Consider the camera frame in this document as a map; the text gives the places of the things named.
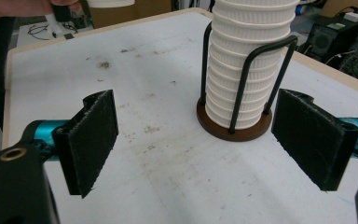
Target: brown round base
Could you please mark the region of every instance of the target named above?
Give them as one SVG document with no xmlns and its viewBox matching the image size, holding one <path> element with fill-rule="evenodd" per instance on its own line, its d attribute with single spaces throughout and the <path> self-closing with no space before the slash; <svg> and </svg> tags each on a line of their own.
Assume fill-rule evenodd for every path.
<svg viewBox="0 0 358 224">
<path fill-rule="evenodd" d="M 206 114 L 205 105 L 197 102 L 197 118 L 201 126 L 211 135 L 230 142 L 246 142 L 256 139 L 267 131 L 272 120 L 272 112 L 261 114 L 260 120 L 252 127 L 242 130 L 235 130 L 235 133 L 229 133 L 227 128 L 223 128 L 214 123 Z"/>
</svg>

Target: stack of white cups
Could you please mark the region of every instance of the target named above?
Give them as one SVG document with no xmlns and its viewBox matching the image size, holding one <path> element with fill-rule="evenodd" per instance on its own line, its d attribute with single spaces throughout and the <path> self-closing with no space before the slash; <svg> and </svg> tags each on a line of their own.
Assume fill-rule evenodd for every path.
<svg viewBox="0 0 358 224">
<path fill-rule="evenodd" d="M 206 113 L 216 124 L 231 122 L 246 57 L 258 47 L 286 38 L 299 0 L 215 0 L 210 36 Z M 248 74 L 236 130 L 261 117 L 278 71 L 281 51 L 256 57 Z"/>
</svg>

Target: cardboard box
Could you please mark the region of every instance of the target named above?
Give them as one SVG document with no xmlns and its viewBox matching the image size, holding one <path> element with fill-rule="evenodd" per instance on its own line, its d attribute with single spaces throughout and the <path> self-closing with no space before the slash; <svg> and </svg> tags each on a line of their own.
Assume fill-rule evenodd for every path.
<svg viewBox="0 0 358 224">
<path fill-rule="evenodd" d="M 90 8 L 94 28 L 156 16 L 172 11 L 172 0 L 135 0 L 129 7 Z"/>
<path fill-rule="evenodd" d="M 320 15 L 335 17 L 345 7 L 358 7 L 358 0 L 327 0 Z"/>
</svg>

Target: wire cup holder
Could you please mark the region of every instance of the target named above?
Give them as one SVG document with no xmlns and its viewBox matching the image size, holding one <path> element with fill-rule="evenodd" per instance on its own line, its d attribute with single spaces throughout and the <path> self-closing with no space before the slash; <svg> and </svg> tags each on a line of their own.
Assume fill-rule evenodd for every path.
<svg viewBox="0 0 358 224">
<path fill-rule="evenodd" d="M 294 35 L 290 35 L 283 40 L 276 41 L 273 43 L 269 43 L 267 45 L 261 46 L 255 50 L 253 50 L 248 57 L 246 58 L 243 68 L 241 71 L 241 79 L 240 84 L 237 91 L 237 96 L 234 104 L 234 109 L 231 117 L 231 122 L 229 128 L 224 128 L 214 123 L 206 114 L 205 104 L 206 104 L 206 77 L 207 77 L 207 62 L 208 62 L 208 48 L 209 48 L 209 37 L 212 31 L 212 23 L 210 22 L 205 29 L 204 38 L 203 38 L 203 51 L 202 51 L 202 77 L 201 77 L 201 93 L 200 99 L 197 102 L 197 118 L 201 124 L 201 126 L 210 133 L 211 135 L 232 142 L 244 142 L 256 139 L 261 136 L 263 133 L 267 131 L 269 125 L 272 121 L 272 112 L 271 106 L 275 99 L 275 96 L 278 92 L 278 89 L 281 86 L 281 82 L 283 80 L 283 76 L 286 72 L 287 66 L 292 59 L 293 53 L 295 51 L 297 45 L 297 37 Z M 260 120 L 252 127 L 243 129 L 243 130 L 235 130 L 235 125 L 237 123 L 238 114 L 241 107 L 241 100 L 243 96 L 243 92 L 246 85 L 246 80 L 248 78 L 248 73 L 251 67 L 252 61 L 260 54 L 273 51 L 276 49 L 281 49 L 283 47 L 288 47 L 286 51 L 286 55 L 284 57 L 280 72 L 273 86 L 271 95 L 268 98 L 267 103 L 265 104 L 264 110 L 261 114 Z"/>
</svg>

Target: hand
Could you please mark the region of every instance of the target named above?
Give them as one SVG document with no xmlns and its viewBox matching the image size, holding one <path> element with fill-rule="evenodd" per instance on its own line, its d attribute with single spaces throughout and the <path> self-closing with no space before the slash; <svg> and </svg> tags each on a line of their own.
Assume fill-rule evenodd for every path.
<svg viewBox="0 0 358 224">
<path fill-rule="evenodd" d="M 33 17 L 52 13 L 51 4 L 68 6 L 78 12 L 81 5 L 78 0 L 0 0 L 0 17 Z"/>
</svg>

